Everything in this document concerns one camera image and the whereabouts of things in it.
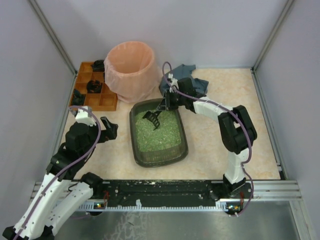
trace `cat litter box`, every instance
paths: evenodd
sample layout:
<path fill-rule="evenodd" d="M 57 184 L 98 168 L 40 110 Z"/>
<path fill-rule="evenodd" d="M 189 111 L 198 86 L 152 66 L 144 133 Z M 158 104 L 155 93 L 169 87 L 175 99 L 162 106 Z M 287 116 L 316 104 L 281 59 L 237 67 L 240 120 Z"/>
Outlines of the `cat litter box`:
<path fill-rule="evenodd" d="M 183 160 L 188 143 L 178 110 L 163 111 L 158 116 L 160 127 L 143 118 L 154 112 L 162 98 L 138 102 L 130 111 L 130 134 L 135 162 L 142 167 L 160 167 Z"/>

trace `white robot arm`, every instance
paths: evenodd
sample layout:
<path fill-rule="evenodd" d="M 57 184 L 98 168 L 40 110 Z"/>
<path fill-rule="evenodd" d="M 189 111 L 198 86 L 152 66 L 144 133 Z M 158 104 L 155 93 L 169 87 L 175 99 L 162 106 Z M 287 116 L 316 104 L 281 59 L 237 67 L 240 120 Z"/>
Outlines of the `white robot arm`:
<path fill-rule="evenodd" d="M 69 195 L 56 206 L 61 193 L 68 188 L 71 180 L 89 158 L 84 157 L 77 164 L 71 164 L 80 160 L 84 153 L 91 149 L 95 141 L 104 143 L 117 137 L 118 125 L 102 117 L 101 121 L 106 130 L 102 130 L 97 139 L 99 130 L 96 122 L 88 114 L 88 111 L 91 110 L 88 107 L 83 109 L 86 111 L 78 110 L 75 116 L 76 123 L 70 127 L 65 135 L 65 142 L 52 156 L 42 185 L 27 211 L 14 226 L 4 230 L 2 235 L 6 239 L 53 240 L 71 214 L 86 200 L 101 192 L 103 180 L 88 172 L 82 176 Z M 58 174 L 69 165 L 70 167 L 65 172 Z"/>

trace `metal floor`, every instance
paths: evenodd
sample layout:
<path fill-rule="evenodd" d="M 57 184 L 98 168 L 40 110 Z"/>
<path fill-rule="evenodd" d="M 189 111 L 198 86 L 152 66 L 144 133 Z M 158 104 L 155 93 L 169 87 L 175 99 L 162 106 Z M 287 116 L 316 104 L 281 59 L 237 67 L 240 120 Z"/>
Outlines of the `metal floor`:
<path fill-rule="evenodd" d="M 83 216 L 77 212 L 74 216 Z M 246 213 L 104 212 L 69 219 L 56 240 L 299 240 L 289 202 L 252 202 Z"/>

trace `green litter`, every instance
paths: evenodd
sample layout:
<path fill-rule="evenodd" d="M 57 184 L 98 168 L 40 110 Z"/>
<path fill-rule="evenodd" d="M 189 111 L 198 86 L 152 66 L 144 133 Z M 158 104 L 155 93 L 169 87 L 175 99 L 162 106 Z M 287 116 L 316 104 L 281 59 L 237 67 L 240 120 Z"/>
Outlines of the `green litter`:
<path fill-rule="evenodd" d="M 141 152 L 154 152 L 175 147 L 181 143 L 179 126 L 174 111 L 163 111 L 158 116 L 160 127 L 143 118 L 147 111 L 135 116 L 136 140 Z"/>

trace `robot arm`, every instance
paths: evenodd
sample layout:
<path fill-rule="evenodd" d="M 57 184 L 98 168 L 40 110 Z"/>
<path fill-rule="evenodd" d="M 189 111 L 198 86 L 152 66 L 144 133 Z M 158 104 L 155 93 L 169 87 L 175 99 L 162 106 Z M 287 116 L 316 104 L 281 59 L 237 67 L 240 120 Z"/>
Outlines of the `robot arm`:
<path fill-rule="evenodd" d="M 87 162 L 88 157 L 67 169 L 58 178 L 56 175 L 87 153 L 97 140 L 99 133 L 96 122 L 86 111 L 79 109 L 75 120 L 76 123 L 70 127 L 65 135 L 65 142 L 61 144 L 58 152 L 52 156 L 50 164 L 46 168 L 42 185 L 29 208 L 16 225 L 4 230 L 2 235 L 6 239 L 53 240 L 71 214 L 84 201 L 91 198 L 95 193 L 101 192 L 103 180 L 88 172 L 82 176 L 75 189 L 55 207 L 58 197 L 69 186 L 76 173 Z M 106 117 L 101 117 L 101 121 L 106 129 L 101 131 L 98 143 L 116 139 L 118 125 L 109 122 Z"/>
<path fill-rule="evenodd" d="M 174 87 L 180 92 L 200 100 L 193 100 L 183 95 L 167 90 L 164 93 L 163 99 L 157 111 L 168 111 L 178 109 L 179 106 L 185 106 L 186 109 L 207 116 L 219 124 L 222 142 L 228 150 L 228 167 L 223 175 L 223 182 L 227 187 L 228 192 L 232 192 L 241 187 L 246 182 L 245 174 L 242 170 L 241 163 L 246 161 L 249 156 L 248 142 L 241 127 L 236 127 L 235 119 L 230 113 L 225 112 L 219 106 L 209 103 L 210 100 L 204 94 L 196 92 L 190 78 L 183 78 L 177 81 L 172 75 L 169 76 L 171 83 L 175 83 Z M 230 110 L 243 123 L 251 145 L 257 139 L 257 132 L 250 119 L 246 108 L 242 105 L 230 107 L 220 104 L 224 108 Z"/>

